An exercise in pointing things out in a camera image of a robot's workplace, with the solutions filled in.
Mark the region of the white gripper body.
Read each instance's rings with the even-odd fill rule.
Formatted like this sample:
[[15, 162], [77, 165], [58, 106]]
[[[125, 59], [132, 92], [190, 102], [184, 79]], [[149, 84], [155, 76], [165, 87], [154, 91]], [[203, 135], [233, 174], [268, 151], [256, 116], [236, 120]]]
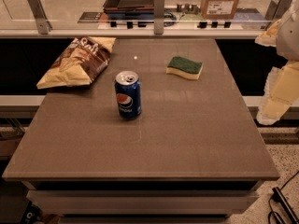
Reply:
[[276, 45], [279, 56], [299, 61], [299, 0], [293, 0], [282, 16], [278, 25]]

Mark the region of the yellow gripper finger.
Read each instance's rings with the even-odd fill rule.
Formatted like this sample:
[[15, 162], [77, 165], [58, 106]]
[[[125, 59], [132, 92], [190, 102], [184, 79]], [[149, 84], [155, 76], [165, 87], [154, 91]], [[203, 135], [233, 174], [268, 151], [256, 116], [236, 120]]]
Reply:
[[280, 20], [271, 24], [266, 31], [255, 38], [255, 43], [265, 47], [274, 47], [276, 45], [279, 24]]
[[299, 99], [299, 62], [288, 61], [282, 68], [273, 67], [263, 90], [256, 119], [262, 125], [272, 125]]

